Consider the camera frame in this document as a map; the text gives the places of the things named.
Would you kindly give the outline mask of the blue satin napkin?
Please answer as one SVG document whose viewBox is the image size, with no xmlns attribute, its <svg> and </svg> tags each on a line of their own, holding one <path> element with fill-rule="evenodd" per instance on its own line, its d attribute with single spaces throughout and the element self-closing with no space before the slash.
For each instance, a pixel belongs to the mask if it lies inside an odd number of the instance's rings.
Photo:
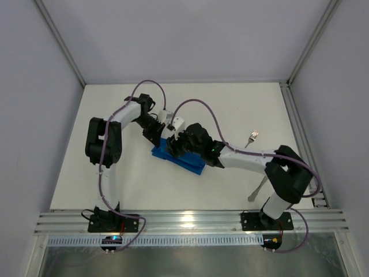
<svg viewBox="0 0 369 277">
<path fill-rule="evenodd" d="M 194 174 L 197 174 L 197 175 L 202 174 L 202 171 L 206 164 L 199 155 L 192 154 L 192 153 L 185 153 L 183 156 L 179 158 L 174 158 L 165 150 L 166 146 L 167 146 L 166 139 L 161 138 L 160 146 L 152 148 L 151 150 L 152 155 L 159 159 L 166 160 L 173 164 L 176 164 L 180 166 L 181 168 L 188 170 Z"/>
</svg>

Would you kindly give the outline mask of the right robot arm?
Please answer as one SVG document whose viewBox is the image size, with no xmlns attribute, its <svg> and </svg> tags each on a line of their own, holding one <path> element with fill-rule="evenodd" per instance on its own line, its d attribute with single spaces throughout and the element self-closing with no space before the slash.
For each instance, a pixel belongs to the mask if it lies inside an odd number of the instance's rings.
<svg viewBox="0 0 369 277">
<path fill-rule="evenodd" d="M 166 150 L 174 158 L 195 154 L 210 167 L 243 169 L 267 177 L 274 192 L 258 215 L 267 230 L 277 227 L 283 212 L 300 202 L 313 178 L 305 162 L 286 145 L 272 152 L 247 152 L 212 139 L 199 123 L 181 130 L 169 124 L 168 129 L 174 134 L 167 138 Z"/>
</svg>

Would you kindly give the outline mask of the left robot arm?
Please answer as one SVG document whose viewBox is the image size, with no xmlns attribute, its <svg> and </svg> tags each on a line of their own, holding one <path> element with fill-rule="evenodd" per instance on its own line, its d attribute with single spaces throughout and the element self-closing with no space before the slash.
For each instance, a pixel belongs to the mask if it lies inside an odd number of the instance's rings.
<svg viewBox="0 0 369 277">
<path fill-rule="evenodd" d="M 122 130 L 135 122 L 142 128 L 142 135 L 155 147 L 160 145 L 165 124 L 150 115 L 155 101 L 146 94 L 129 96 L 124 105 L 104 119 L 93 117 L 89 121 L 85 154 L 96 166 L 98 201 L 96 208 L 106 213 L 122 216 L 117 195 L 116 164 L 122 152 Z"/>
</svg>

